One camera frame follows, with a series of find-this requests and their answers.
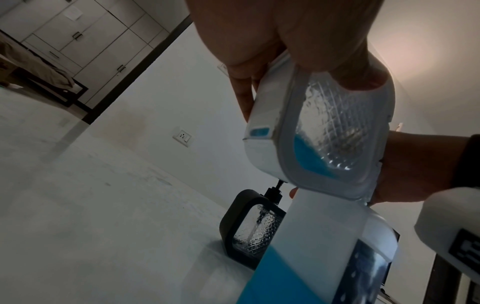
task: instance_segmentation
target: ceiling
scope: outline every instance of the ceiling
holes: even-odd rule
[[[368,37],[439,134],[480,133],[479,16],[479,0],[386,0]]]

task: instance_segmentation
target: switch plate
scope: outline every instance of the switch plate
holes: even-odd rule
[[[186,147],[188,147],[193,140],[193,136],[181,128],[173,135],[173,138]]]

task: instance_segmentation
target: cabinet handle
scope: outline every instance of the cabinet handle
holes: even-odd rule
[[[78,40],[80,36],[83,36],[80,32],[76,32],[75,34],[72,35],[73,39]]]
[[[53,53],[52,51],[49,51],[50,54],[54,55],[57,59],[60,59],[60,57],[58,57],[57,55],[55,55],[55,53]]]

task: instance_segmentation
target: refill container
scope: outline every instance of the refill container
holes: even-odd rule
[[[370,61],[385,69],[373,56]],[[395,92],[341,88],[289,58],[262,79],[244,138],[258,169],[300,188],[238,303],[374,303],[397,239],[366,206]]]

